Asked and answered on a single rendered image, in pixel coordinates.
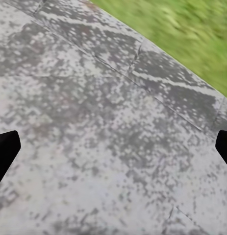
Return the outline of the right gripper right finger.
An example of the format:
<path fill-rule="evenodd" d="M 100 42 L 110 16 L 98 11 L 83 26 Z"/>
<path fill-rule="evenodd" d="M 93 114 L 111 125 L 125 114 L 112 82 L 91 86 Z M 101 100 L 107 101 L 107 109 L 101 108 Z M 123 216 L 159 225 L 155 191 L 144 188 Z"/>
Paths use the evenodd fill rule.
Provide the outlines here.
<path fill-rule="evenodd" d="M 227 131 L 219 131 L 215 147 L 227 164 Z"/>

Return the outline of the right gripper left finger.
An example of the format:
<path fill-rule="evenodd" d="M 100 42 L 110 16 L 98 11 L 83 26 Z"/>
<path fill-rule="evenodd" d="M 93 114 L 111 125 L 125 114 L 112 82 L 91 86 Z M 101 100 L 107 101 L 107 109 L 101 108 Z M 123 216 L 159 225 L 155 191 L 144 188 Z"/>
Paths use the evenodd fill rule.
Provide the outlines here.
<path fill-rule="evenodd" d="M 21 149 L 18 131 L 0 134 L 0 182 Z"/>

